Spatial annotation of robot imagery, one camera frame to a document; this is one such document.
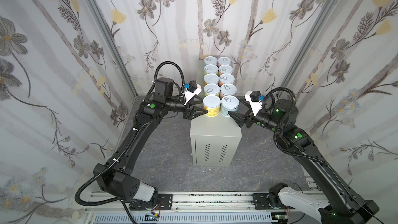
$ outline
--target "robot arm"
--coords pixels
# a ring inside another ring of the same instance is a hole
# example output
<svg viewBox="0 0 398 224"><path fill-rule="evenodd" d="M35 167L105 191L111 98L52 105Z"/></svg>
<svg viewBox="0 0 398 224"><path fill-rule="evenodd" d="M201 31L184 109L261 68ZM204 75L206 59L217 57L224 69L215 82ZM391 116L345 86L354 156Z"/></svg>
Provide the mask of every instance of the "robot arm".
<svg viewBox="0 0 398 224"><path fill-rule="evenodd" d="M328 202L320 201L280 183L269 190L271 204L294 207L321 223L366 223L379 207L356 193L326 162L311 137L295 126L298 109L294 106L291 109L291 100L280 99L265 111L265 103L259 107L258 102L266 98L259 91L249 91L246 94L249 102L241 100L249 107L246 114L229 112L229 115L240 127L246 124L250 128L255 123L273 131L278 148L292 155L306 169L328 199Z"/></svg>

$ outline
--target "wall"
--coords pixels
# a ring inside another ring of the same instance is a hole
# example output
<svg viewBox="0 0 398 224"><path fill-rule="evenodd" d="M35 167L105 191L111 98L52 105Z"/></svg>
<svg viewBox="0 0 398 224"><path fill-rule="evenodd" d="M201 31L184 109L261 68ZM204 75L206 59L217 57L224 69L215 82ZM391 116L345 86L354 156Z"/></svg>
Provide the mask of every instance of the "wall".
<svg viewBox="0 0 398 224"><path fill-rule="evenodd" d="M289 86L297 125L384 223L398 219L397 14L398 0L340 0Z"/></svg>
<svg viewBox="0 0 398 224"><path fill-rule="evenodd" d="M84 0L0 0L0 16L1 220L82 223L74 193L133 97Z"/></svg>
<svg viewBox="0 0 398 224"><path fill-rule="evenodd" d="M160 62L196 78L197 60L234 60L238 93L279 85L326 0L97 0L138 93ZM181 83L177 70L163 75Z"/></svg>

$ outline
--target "floor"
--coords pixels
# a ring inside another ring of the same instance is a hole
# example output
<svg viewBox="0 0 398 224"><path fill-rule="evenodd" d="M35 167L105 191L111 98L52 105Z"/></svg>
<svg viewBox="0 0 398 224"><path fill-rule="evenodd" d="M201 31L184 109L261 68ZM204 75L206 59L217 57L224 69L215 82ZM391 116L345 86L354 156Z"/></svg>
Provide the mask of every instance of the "floor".
<svg viewBox="0 0 398 224"><path fill-rule="evenodd" d="M132 112L143 98L136 98ZM296 182L308 190L301 166L278 150L271 131L243 127L230 167L209 167L192 165L190 126L181 114L163 119L142 149L132 176L159 191L267 191L279 182ZM129 118L122 137L131 127Z"/></svg>

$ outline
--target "can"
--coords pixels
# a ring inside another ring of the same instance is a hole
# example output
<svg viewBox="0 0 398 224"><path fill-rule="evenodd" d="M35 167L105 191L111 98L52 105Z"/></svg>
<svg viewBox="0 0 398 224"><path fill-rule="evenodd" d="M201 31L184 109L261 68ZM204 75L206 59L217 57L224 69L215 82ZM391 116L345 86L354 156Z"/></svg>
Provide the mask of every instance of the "can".
<svg viewBox="0 0 398 224"><path fill-rule="evenodd" d="M205 96L208 95L216 95L216 96L220 96L220 87L217 84L207 84L204 88L204 93Z"/></svg>
<svg viewBox="0 0 398 224"><path fill-rule="evenodd" d="M234 84L235 83L235 77L229 73L224 73L220 75L220 80L218 85L221 87L223 84Z"/></svg>
<svg viewBox="0 0 398 224"><path fill-rule="evenodd" d="M213 84L218 84L218 75L214 74L214 73L208 73L204 76L204 81L205 81L205 86L207 84L213 83Z"/></svg>
<svg viewBox="0 0 398 224"><path fill-rule="evenodd" d="M220 98L222 99L224 96L232 95L236 96L236 87L233 84L224 84L221 86L220 90Z"/></svg>
<svg viewBox="0 0 398 224"><path fill-rule="evenodd" d="M209 65L205 66L204 70L205 70L205 75L208 74L208 73L217 74L218 67L216 65L209 64Z"/></svg>
<svg viewBox="0 0 398 224"><path fill-rule="evenodd" d="M218 62L217 58L214 56L208 56L204 59L204 61L205 61L205 65L209 65L209 64L217 65L217 62Z"/></svg>
<svg viewBox="0 0 398 224"><path fill-rule="evenodd" d="M223 73L232 73L232 71L233 71L233 68L231 66L229 66L229 65L221 65L218 68L218 75L220 76Z"/></svg>
<svg viewBox="0 0 398 224"><path fill-rule="evenodd" d="M239 106L238 98L232 95L224 96L221 100L220 112L224 117L231 117L229 116L228 112L238 111L238 106Z"/></svg>
<svg viewBox="0 0 398 224"><path fill-rule="evenodd" d="M218 64L217 64L217 66L220 67L221 65L229 65L229 66L232 66L232 60L231 60L231 58L228 58L228 57L225 57L225 56L220 57L220 58L218 59Z"/></svg>
<svg viewBox="0 0 398 224"><path fill-rule="evenodd" d="M221 100L219 97L215 95L208 95L203 98L203 105L205 109L208 111L206 116L214 117L217 116L220 112L220 104Z"/></svg>

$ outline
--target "white can lid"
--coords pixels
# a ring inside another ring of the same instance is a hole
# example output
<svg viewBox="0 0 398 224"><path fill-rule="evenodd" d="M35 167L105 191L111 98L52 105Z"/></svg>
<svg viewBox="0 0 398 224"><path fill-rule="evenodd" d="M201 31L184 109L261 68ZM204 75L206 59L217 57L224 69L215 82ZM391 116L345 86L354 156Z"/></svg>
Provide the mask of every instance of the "white can lid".
<svg viewBox="0 0 398 224"><path fill-rule="evenodd" d="M207 83L214 83L217 84L218 82L218 75L216 75L215 73L208 73L205 75L204 77L205 82Z"/></svg>
<svg viewBox="0 0 398 224"><path fill-rule="evenodd" d="M217 58L216 57L214 57L214 56L208 56L208 57L206 57L205 58L205 65L208 65L208 64L217 64Z"/></svg>
<svg viewBox="0 0 398 224"><path fill-rule="evenodd" d="M222 72L222 73L232 73L233 68L229 65L221 65L218 68L218 71Z"/></svg>
<svg viewBox="0 0 398 224"><path fill-rule="evenodd" d="M217 93L220 92L220 87L217 84L207 84L204 87L205 93L211 94L211 95L215 95Z"/></svg>
<svg viewBox="0 0 398 224"><path fill-rule="evenodd" d="M220 63L221 65L229 65L231 62L231 59L225 56L218 59L218 63Z"/></svg>
<svg viewBox="0 0 398 224"><path fill-rule="evenodd" d="M237 91L237 88L233 84L223 84L221 86L221 92L225 95L234 95Z"/></svg>
<svg viewBox="0 0 398 224"><path fill-rule="evenodd" d="M216 73L218 71L218 67L216 65L209 64L205 66L204 70L208 73Z"/></svg>
<svg viewBox="0 0 398 224"><path fill-rule="evenodd" d="M220 105L220 103L220 98L215 95L208 95L203 98L203 104L205 104L206 107L216 108Z"/></svg>
<svg viewBox="0 0 398 224"><path fill-rule="evenodd" d="M228 95L222 98L221 104L226 108L235 108L239 106L239 100L235 96Z"/></svg>
<svg viewBox="0 0 398 224"><path fill-rule="evenodd" d="M224 73L220 75L220 81L223 83L233 83L235 81L235 77L229 73Z"/></svg>

